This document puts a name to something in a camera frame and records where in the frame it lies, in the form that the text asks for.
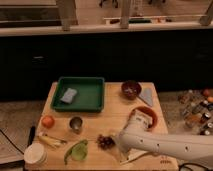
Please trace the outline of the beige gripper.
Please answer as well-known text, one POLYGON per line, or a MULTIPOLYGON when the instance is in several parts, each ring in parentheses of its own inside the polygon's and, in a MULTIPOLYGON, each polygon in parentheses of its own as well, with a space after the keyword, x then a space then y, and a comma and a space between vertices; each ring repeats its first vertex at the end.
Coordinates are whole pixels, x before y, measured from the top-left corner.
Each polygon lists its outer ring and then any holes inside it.
POLYGON ((128 159, 129 150, 124 145, 124 143, 119 139, 118 135, 112 135, 112 140, 115 142, 115 145, 119 152, 119 162, 124 163, 128 159))

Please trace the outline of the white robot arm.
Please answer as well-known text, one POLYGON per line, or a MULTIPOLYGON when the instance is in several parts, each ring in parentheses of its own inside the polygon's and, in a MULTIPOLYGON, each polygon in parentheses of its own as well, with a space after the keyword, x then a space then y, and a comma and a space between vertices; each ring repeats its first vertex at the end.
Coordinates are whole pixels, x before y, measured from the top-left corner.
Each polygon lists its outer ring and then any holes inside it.
POLYGON ((148 131, 148 120, 144 116, 133 115, 113 140, 124 155, 137 149, 213 169, 213 136, 152 133, 148 131))

